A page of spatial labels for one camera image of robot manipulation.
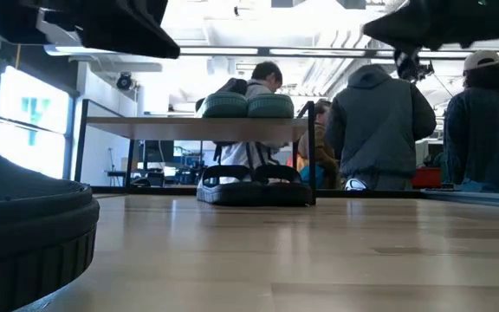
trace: person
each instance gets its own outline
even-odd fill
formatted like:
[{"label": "person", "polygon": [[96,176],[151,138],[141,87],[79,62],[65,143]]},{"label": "person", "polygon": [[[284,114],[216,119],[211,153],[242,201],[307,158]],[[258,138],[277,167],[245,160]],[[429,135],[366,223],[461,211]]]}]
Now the person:
[{"label": "person", "polygon": [[[315,162],[317,164],[318,188],[335,189],[340,183],[337,181],[338,163],[334,157],[334,149],[325,141],[325,125],[327,124],[328,111],[332,103],[329,101],[317,101],[314,105],[315,115]],[[306,165],[301,171],[308,173],[309,160],[309,132],[305,132],[298,143],[298,153],[304,159]]]},{"label": "person", "polygon": [[444,121],[450,180],[468,192],[499,192],[499,55],[479,50],[463,65],[465,90]]},{"label": "person", "polygon": [[334,98],[327,141],[341,156],[344,179],[359,179],[371,190],[411,190],[415,141],[435,126],[434,111],[417,87],[373,64],[352,73]]},{"label": "person", "polygon": [[[273,62],[259,63],[253,70],[251,79],[248,80],[246,98],[251,99],[259,94],[273,94],[281,86],[282,72],[278,66]],[[278,142],[254,142],[249,144],[237,142],[223,148],[221,153],[221,164],[224,166],[242,165],[256,168],[263,165],[263,162],[266,164],[275,163],[270,158],[270,155],[278,153],[285,145],[286,143]],[[231,183],[235,181],[236,180],[233,178],[221,178],[221,183]]]}]

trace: baseball cap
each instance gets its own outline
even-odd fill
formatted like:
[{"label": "baseball cap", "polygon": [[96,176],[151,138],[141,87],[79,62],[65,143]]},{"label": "baseball cap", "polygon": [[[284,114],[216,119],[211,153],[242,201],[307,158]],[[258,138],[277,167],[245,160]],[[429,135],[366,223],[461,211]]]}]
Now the baseball cap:
[{"label": "baseball cap", "polygon": [[494,51],[478,50],[467,56],[463,65],[463,73],[468,70],[499,64],[499,55]]}]

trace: hood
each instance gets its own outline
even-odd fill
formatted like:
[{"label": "hood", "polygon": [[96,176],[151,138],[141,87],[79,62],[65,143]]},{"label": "hood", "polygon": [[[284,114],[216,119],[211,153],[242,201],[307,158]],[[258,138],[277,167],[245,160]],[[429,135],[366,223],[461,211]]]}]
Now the hood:
[{"label": "hood", "polygon": [[365,65],[350,75],[347,85],[351,88],[375,88],[389,79],[391,76],[380,65]]}]

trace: gray hoodie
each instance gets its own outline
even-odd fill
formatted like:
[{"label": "gray hoodie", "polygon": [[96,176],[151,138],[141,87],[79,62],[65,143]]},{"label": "gray hoodie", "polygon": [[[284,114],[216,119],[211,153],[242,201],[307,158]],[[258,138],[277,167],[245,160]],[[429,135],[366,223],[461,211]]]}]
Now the gray hoodie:
[{"label": "gray hoodie", "polygon": [[434,131],[429,102],[409,83],[393,79],[379,65],[350,75],[336,95],[327,141],[340,157],[344,177],[355,174],[415,175],[415,141]]}]

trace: black rubber object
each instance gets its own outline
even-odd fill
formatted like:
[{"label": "black rubber object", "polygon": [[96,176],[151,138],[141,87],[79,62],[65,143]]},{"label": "black rubber object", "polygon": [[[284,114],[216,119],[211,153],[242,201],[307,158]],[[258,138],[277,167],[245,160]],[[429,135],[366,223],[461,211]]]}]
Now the black rubber object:
[{"label": "black rubber object", "polygon": [[[311,188],[301,182],[300,173],[290,166],[258,166],[254,178],[263,185],[262,205],[304,206],[311,204]],[[288,183],[270,183],[269,179],[280,179]]]},{"label": "black rubber object", "polygon": [[[211,166],[205,169],[198,185],[198,200],[214,205],[260,205],[262,185],[254,181],[243,181],[249,177],[251,171],[246,166]],[[220,178],[236,178],[241,182],[220,184]]]},{"label": "black rubber object", "polygon": [[72,282],[94,256],[99,204],[88,186],[0,156],[0,311]]}]

